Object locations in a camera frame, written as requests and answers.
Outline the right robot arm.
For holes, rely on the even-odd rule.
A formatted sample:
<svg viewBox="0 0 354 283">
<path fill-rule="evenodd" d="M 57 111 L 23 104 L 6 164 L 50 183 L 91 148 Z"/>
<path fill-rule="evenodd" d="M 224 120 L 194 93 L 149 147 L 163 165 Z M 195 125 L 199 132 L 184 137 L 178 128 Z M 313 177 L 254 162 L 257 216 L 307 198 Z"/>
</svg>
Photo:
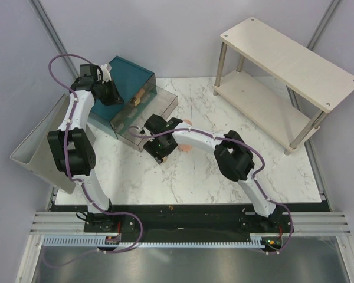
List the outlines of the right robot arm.
<svg viewBox="0 0 354 283">
<path fill-rule="evenodd" d="M 253 178 L 253 154 L 236 131 L 231 130 L 227 134 L 207 133 L 193 129 L 181 119 L 173 117 L 166 121 L 155 114 L 147 119 L 144 128 L 152 135 L 151 141 L 145 143 L 144 149 L 157 163 L 164 162 L 180 145 L 212 153 L 221 174 L 238 183 L 248 196 L 259 216 L 259 227 L 265 232 L 272 232 L 279 226 L 281 211 L 257 186 Z"/>
</svg>

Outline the peach makeup sponge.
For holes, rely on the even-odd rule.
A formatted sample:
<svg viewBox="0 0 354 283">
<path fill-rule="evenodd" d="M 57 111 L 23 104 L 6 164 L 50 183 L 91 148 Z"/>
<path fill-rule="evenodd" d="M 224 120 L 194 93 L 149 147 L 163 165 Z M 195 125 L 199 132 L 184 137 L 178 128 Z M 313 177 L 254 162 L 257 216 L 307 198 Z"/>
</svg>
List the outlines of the peach makeup sponge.
<svg viewBox="0 0 354 283">
<path fill-rule="evenodd" d="M 180 152 L 189 152 L 190 150 L 192 150 L 192 146 L 188 145 L 188 144 L 179 144 L 179 151 Z"/>
<path fill-rule="evenodd" d="M 183 122 L 187 123 L 188 125 L 192 125 L 191 121 L 188 119 L 183 119 Z"/>
</svg>

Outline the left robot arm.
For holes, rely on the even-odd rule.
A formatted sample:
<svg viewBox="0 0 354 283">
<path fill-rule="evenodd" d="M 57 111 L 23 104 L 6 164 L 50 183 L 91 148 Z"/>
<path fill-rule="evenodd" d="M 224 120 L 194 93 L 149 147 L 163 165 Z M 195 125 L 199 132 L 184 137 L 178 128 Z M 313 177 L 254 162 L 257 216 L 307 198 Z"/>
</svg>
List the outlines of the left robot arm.
<svg viewBox="0 0 354 283">
<path fill-rule="evenodd" d="M 58 171 L 81 187 L 88 211 L 101 213 L 97 225 L 105 232 L 117 227 L 118 218 L 109 212 L 111 202 L 103 192 L 95 173 L 96 154 L 86 133 L 88 117 L 95 102 L 123 104 L 110 74 L 111 66 L 82 64 L 80 76 L 67 87 L 70 102 L 58 129 L 47 140 Z"/>
</svg>

